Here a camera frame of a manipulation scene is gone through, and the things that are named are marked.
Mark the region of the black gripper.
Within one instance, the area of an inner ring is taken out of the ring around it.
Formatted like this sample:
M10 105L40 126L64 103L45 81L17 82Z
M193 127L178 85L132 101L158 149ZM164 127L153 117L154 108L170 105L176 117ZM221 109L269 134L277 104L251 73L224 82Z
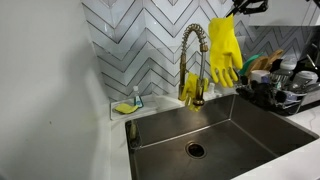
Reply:
M268 0L233 0L234 8L226 15L229 17L240 14L255 14L265 12L268 9Z

